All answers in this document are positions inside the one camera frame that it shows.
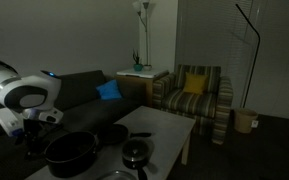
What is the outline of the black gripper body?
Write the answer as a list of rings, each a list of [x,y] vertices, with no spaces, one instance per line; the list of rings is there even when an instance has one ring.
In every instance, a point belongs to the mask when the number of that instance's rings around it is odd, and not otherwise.
[[[35,120],[24,121],[24,131],[21,135],[25,144],[31,149],[43,149],[49,144],[48,140],[45,140],[45,135],[39,135],[43,130],[43,124]]]

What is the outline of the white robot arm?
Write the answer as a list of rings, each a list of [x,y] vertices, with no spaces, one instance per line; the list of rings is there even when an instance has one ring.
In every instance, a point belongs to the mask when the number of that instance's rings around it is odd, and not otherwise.
[[[20,76],[0,61],[0,125],[17,143],[34,147],[40,122],[58,124],[63,113],[54,107],[61,88],[61,79],[52,72],[41,70],[38,75]]]

